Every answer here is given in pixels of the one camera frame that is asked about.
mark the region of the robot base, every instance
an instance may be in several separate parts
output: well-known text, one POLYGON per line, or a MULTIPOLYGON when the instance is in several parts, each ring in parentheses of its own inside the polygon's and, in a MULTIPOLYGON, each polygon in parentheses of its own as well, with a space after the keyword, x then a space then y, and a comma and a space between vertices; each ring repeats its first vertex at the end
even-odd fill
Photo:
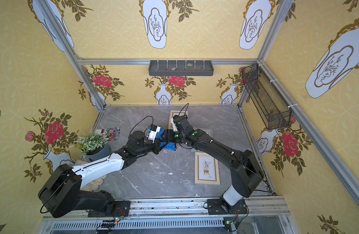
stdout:
POLYGON ((129 215, 129 210, 130 210, 130 201, 115 201, 114 207, 115 207, 115 210, 114 210, 114 213, 112 213, 112 214, 106 214, 103 212, 90 210, 88 212, 88 217, 89 218, 90 217, 110 217, 111 215, 113 215, 115 217, 120 217, 120 216, 127 217, 129 215), (124 211, 124 215, 122 215, 121 210, 117 209, 117 207, 124 211))
POLYGON ((236 213, 247 214, 247 207, 244 199, 239 200, 234 206, 229 206, 222 202, 221 199, 208 199, 208 214, 210 215, 227 215, 236 213))

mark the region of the black wire mesh basket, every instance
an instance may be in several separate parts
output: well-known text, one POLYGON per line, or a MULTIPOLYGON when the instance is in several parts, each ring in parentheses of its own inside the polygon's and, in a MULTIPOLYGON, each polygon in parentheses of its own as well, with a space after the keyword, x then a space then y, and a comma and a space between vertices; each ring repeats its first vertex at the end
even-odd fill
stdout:
POLYGON ((291 110, 259 66, 254 64, 244 68, 242 78, 245 89, 267 129, 271 131, 288 127, 291 110))

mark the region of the potted plant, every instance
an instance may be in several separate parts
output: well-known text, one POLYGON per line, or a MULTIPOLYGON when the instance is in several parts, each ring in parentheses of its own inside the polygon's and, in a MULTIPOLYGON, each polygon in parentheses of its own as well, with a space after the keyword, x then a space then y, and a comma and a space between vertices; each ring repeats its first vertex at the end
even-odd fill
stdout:
POLYGON ((75 147, 81 149, 81 158, 88 162, 93 162, 111 154, 108 138, 102 137, 95 132, 90 132, 87 136, 80 137, 76 141, 75 147))

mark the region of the gray shelf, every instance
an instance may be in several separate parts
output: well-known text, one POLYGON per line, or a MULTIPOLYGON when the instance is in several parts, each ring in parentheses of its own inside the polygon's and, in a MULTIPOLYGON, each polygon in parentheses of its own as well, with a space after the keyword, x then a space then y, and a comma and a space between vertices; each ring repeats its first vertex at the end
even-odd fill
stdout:
POLYGON ((202 59, 151 60, 148 68, 150 76, 213 76, 213 71, 212 61, 202 59))

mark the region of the framed picture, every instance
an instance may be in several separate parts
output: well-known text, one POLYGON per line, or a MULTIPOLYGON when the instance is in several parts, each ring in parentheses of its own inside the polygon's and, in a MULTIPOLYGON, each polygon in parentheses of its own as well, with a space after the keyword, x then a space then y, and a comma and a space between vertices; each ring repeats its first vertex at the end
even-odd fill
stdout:
MULTIPOLYGON (((212 129, 202 129, 202 128, 194 128, 194 129, 201 129, 201 130, 205 131, 205 133, 208 134, 210 137, 213 137, 212 129)), ((201 152, 201 151, 192 148, 191 152, 201 152)))
POLYGON ((168 129, 173 129, 173 125, 172 125, 172 122, 170 121, 173 116, 175 115, 178 115, 178 116, 182 116, 186 113, 186 115, 188 116, 188 111, 184 112, 182 111, 181 114, 179 114, 180 110, 171 110, 170 111, 170 115, 169 115, 169 126, 168 126, 168 129))
POLYGON ((204 152, 195 152, 195 183, 220 185, 218 161, 204 152))

